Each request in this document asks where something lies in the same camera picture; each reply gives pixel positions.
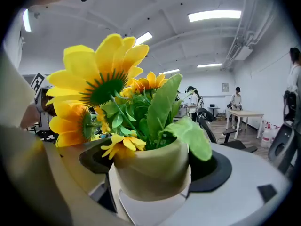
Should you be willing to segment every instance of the black chair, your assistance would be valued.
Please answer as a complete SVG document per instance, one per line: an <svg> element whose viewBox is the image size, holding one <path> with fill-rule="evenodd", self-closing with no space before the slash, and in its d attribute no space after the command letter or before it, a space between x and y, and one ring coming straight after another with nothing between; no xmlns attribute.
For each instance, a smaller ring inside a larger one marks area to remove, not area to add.
<svg viewBox="0 0 301 226"><path fill-rule="evenodd" d="M209 111L207 111L206 109L201 108L201 110L198 110L198 123L199 123L200 127L206 131L206 133L209 136L210 141L213 143L217 143L213 132L210 130L205 119L203 118L204 114L205 114L206 119L211 122L211 120L209 120L209 119L213 118L212 114ZM230 134L235 133L235 132L236 132L235 129L228 129L228 130L224 131L223 134L226 135L226 137L225 137L224 143L221 143L221 145L225 145L225 146L228 146L231 148L243 150L243 151L250 152L250 153L257 151L256 146L245 147L245 145L241 141L238 141L238 140L228 142Z"/></svg>

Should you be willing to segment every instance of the ceiling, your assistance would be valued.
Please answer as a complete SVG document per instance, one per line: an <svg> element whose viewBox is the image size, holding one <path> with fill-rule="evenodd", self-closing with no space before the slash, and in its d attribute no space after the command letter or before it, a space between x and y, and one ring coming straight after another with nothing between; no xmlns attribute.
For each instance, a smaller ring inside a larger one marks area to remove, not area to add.
<svg viewBox="0 0 301 226"><path fill-rule="evenodd" d="M271 0L64 0L29 11L32 32L23 32L22 74L63 69L63 49L83 44L96 49L110 33L152 38L141 63L145 75L180 69L180 73L220 70L197 65L223 63L234 38L256 33ZM191 23L189 13L241 10L240 19L208 19Z"/></svg>

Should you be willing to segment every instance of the beige pot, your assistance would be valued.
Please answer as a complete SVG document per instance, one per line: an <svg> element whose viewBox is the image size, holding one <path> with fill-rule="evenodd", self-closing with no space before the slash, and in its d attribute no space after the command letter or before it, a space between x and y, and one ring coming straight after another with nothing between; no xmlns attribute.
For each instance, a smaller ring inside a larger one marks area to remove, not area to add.
<svg viewBox="0 0 301 226"><path fill-rule="evenodd" d="M114 158L121 189L140 201L163 200L179 194L188 186L187 145L175 140L172 144L150 151L138 151L125 161Z"/></svg>

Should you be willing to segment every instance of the light fixture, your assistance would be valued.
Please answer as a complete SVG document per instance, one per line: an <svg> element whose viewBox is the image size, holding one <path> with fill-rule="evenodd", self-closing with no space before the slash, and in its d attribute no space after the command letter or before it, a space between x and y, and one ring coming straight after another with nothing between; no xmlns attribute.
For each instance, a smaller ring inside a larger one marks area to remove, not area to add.
<svg viewBox="0 0 301 226"><path fill-rule="evenodd" d="M198 65L198 68L203 68L203 67L212 67L212 66L221 66L222 64L209 64L209 65Z"/></svg>
<svg viewBox="0 0 301 226"><path fill-rule="evenodd" d="M23 23L24 23L25 30L27 32L31 32L32 29L30 28L30 24L29 24L28 9L25 10L23 13Z"/></svg>
<svg viewBox="0 0 301 226"><path fill-rule="evenodd" d="M144 43L145 41L149 40L152 38L152 35L150 32L146 32L144 35L140 36L137 40L136 40L136 44L134 46L137 46L139 44Z"/></svg>
<svg viewBox="0 0 301 226"><path fill-rule="evenodd" d="M166 73L173 73L173 72L178 72L180 71L179 69L175 69L175 70L169 70L169 71L165 71L165 72L162 72L163 74L166 74Z"/></svg>
<svg viewBox="0 0 301 226"><path fill-rule="evenodd" d="M240 18L241 11L235 10L212 10L199 13L188 14L191 22L198 20L212 19L212 18Z"/></svg>

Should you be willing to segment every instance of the wall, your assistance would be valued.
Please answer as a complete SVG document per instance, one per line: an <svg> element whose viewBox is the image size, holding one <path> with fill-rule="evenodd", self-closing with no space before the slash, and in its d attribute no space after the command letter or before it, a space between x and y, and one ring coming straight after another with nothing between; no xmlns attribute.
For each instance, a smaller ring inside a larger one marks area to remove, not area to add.
<svg viewBox="0 0 301 226"><path fill-rule="evenodd" d="M229 83L229 92L222 91L222 83ZM197 88L198 93L203 97L204 108L215 104L220 109L214 114L226 110L226 105L230 102L231 95L235 91L234 75L226 71L208 71L198 73L183 74L183 79L179 86L179 91L183 93L188 86Z"/></svg>
<svg viewBox="0 0 301 226"><path fill-rule="evenodd" d="M289 49L300 43L294 29L275 21L255 46L253 53L237 62L235 85L241 88L244 110L264 113L264 119L278 126L283 123L283 94L292 62ZM249 118L258 127L259 118Z"/></svg>

